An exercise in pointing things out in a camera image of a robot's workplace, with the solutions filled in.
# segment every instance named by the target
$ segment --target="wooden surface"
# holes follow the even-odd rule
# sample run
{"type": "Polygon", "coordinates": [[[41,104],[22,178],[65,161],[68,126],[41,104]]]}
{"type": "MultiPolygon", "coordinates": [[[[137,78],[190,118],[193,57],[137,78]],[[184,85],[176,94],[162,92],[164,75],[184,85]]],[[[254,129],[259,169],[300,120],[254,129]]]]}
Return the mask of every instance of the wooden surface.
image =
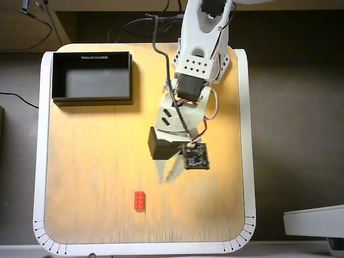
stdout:
{"type": "MultiPolygon", "coordinates": [[[[158,47],[172,56],[176,44],[158,47]]],[[[162,97],[164,57],[152,44],[72,44],[59,50],[93,51],[130,51],[134,105],[57,107],[51,102],[45,214],[49,236],[69,244],[236,237],[244,210],[233,50],[222,83],[215,86],[219,113],[203,137],[211,169],[185,170],[169,184],[158,184],[147,145],[162,97]],[[145,192],[145,212],[134,210],[134,191],[145,192]]],[[[209,116],[213,98],[208,108],[209,116]]]]}

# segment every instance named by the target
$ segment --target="wire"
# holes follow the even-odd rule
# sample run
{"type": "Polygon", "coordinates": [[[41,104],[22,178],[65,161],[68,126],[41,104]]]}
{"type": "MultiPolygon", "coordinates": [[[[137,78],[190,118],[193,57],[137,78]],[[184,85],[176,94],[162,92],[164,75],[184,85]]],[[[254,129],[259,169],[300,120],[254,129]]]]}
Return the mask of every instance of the wire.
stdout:
{"type": "Polygon", "coordinates": [[[35,16],[33,16],[31,18],[39,21],[40,23],[43,23],[43,24],[47,25],[49,27],[48,34],[43,39],[41,39],[37,44],[35,44],[35,45],[31,46],[31,47],[26,47],[26,48],[5,48],[5,49],[0,49],[0,51],[27,51],[27,50],[33,49],[33,48],[41,45],[52,34],[53,28],[50,26],[49,23],[47,23],[47,22],[45,22],[45,21],[43,21],[43,20],[41,20],[41,19],[39,19],[39,18],[37,18],[35,16]]]}
{"type": "MultiPolygon", "coordinates": [[[[158,31],[159,31],[158,34],[159,34],[159,35],[163,35],[164,33],[168,32],[168,31],[172,28],[172,26],[173,26],[174,24],[176,24],[177,22],[178,22],[178,21],[171,21],[171,22],[169,22],[169,23],[166,23],[165,26],[163,26],[162,28],[160,28],[160,29],[158,30],[158,31]]],[[[149,39],[151,36],[153,36],[153,34],[154,34],[154,32],[147,36],[146,42],[148,41],[148,39],[149,39]]]]}
{"type": "Polygon", "coordinates": [[[35,106],[35,105],[31,104],[30,102],[24,100],[24,99],[23,99],[22,97],[20,97],[18,94],[11,93],[11,92],[0,92],[0,94],[2,94],[2,95],[12,95],[12,96],[16,96],[16,97],[20,98],[22,101],[24,101],[27,105],[29,105],[29,106],[31,106],[31,107],[33,107],[33,108],[35,108],[35,109],[38,109],[38,106],[35,106]]]}
{"type": "Polygon", "coordinates": [[[207,126],[207,124],[206,124],[206,120],[205,119],[203,119],[203,123],[204,123],[204,130],[202,131],[202,133],[200,133],[198,136],[196,136],[195,138],[193,138],[193,140],[192,141],[197,141],[204,133],[205,133],[205,131],[208,129],[208,126],[207,126]]]}
{"type": "MultiPolygon", "coordinates": [[[[121,33],[118,35],[117,37],[117,40],[115,41],[115,43],[118,43],[120,38],[122,37],[123,33],[125,32],[125,29],[132,26],[133,24],[135,23],[141,23],[141,22],[145,22],[147,20],[153,20],[153,18],[140,18],[140,19],[136,19],[136,20],[132,20],[130,21],[129,23],[127,23],[126,25],[124,25],[122,28],[121,28],[121,33]]],[[[109,39],[109,35],[111,35],[111,30],[109,30],[109,32],[107,33],[107,38],[109,39]]]]}
{"type": "Polygon", "coordinates": [[[59,40],[59,42],[60,42],[60,45],[62,45],[62,40],[61,40],[61,38],[60,38],[59,32],[58,32],[58,30],[56,29],[55,22],[54,22],[54,20],[53,20],[52,15],[51,15],[50,12],[49,12],[48,5],[46,4],[45,1],[44,1],[44,7],[45,7],[45,10],[46,10],[47,14],[49,15],[50,21],[51,21],[52,24],[53,24],[54,31],[55,31],[55,33],[56,33],[56,36],[58,36],[58,40],[59,40]]]}
{"type": "Polygon", "coordinates": [[[179,5],[179,12],[182,11],[182,3],[181,3],[181,0],[178,0],[178,5],[179,5]]]}
{"type": "Polygon", "coordinates": [[[154,19],[155,19],[154,35],[153,35],[153,43],[152,43],[152,44],[153,44],[153,48],[154,48],[154,50],[155,50],[157,53],[163,55],[163,56],[166,58],[166,74],[167,74],[166,80],[167,80],[167,85],[168,85],[168,89],[169,89],[168,92],[169,92],[169,94],[170,94],[170,97],[171,97],[171,99],[172,99],[172,102],[173,102],[173,104],[174,104],[174,107],[175,107],[175,109],[176,109],[176,111],[177,111],[177,114],[178,114],[178,116],[179,116],[179,119],[181,120],[181,123],[182,123],[182,125],[183,125],[184,130],[185,130],[185,133],[187,134],[187,136],[188,136],[189,139],[190,139],[190,142],[192,143],[192,138],[191,138],[191,136],[190,136],[190,132],[189,132],[189,130],[188,130],[188,127],[187,127],[187,125],[186,125],[186,123],[185,123],[183,117],[182,117],[182,114],[181,114],[181,112],[180,112],[180,110],[179,110],[179,107],[178,107],[178,105],[177,105],[177,103],[176,103],[176,99],[175,99],[175,97],[174,97],[174,95],[173,95],[173,88],[172,88],[172,85],[171,85],[171,78],[170,78],[170,64],[169,64],[168,54],[166,54],[164,51],[161,51],[161,50],[157,49],[157,48],[156,48],[156,45],[155,45],[155,43],[156,43],[156,36],[157,36],[157,29],[158,29],[158,26],[159,26],[159,19],[163,19],[163,18],[159,18],[159,17],[156,16],[156,15],[149,15],[149,14],[146,14],[146,15],[149,16],[149,17],[154,17],[154,19]]]}
{"type": "Polygon", "coordinates": [[[213,115],[210,118],[204,116],[205,120],[213,120],[215,118],[217,112],[219,111],[219,98],[217,96],[217,93],[213,88],[211,88],[211,92],[214,94],[214,98],[215,98],[215,112],[213,113],[213,115]]]}
{"type": "Polygon", "coordinates": [[[107,33],[107,43],[110,43],[110,42],[111,42],[110,37],[111,37],[112,32],[114,32],[114,31],[121,31],[121,32],[123,31],[123,32],[125,32],[125,33],[131,34],[131,35],[134,35],[134,36],[137,36],[137,37],[143,37],[143,38],[146,37],[146,35],[141,35],[141,34],[138,34],[138,33],[132,32],[132,31],[122,30],[122,29],[120,29],[120,28],[112,28],[112,29],[110,29],[110,30],[108,31],[108,33],[107,33]]]}
{"type": "Polygon", "coordinates": [[[166,10],[168,9],[169,5],[170,5],[170,0],[167,0],[167,5],[166,5],[165,9],[163,9],[161,12],[159,12],[158,16],[163,14],[164,12],[166,12],[166,10]]]}
{"type": "Polygon", "coordinates": [[[235,11],[237,10],[237,4],[233,3],[234,5],[234,10],[232,12],[232,16],[230,18],[228,18],[228,22],[226,23],[226,25],[222,28],[222,31],[231,23],[234,15],[235,15],[235,11]]]}

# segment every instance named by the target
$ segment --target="black box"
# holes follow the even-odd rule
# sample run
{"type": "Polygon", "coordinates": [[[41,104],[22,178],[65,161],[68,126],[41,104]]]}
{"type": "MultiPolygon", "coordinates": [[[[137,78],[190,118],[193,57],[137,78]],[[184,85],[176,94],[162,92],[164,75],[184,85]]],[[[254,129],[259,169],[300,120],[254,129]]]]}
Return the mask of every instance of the black box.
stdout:
{"type": "Polygon", "coordinates": [[[132,105],[129,52],[54,53],[52,99],[58,106],[132,105]]]}

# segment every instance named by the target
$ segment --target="lego brick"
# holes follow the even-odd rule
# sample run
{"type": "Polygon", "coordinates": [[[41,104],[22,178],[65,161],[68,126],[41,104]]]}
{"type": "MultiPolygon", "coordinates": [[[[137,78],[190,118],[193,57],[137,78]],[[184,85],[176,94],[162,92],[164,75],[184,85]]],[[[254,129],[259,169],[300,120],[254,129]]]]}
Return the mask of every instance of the lego brick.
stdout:
{"type": "Polygon", "coordinates": [[[137,211],[145,209],[145,193],[142,191],[136,191],[134,196],[134,208],[137,211]]]}

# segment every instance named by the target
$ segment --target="white device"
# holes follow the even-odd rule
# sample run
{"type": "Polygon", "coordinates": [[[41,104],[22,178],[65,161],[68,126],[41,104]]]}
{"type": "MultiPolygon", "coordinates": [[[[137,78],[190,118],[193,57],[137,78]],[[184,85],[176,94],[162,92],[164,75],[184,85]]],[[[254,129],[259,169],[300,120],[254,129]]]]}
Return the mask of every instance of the white device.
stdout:
{"type": "Polygon", "coordinates": [[[333,256],[344,257],[344,205],[285,212],[287,235],[327,237],[333,256]]]}

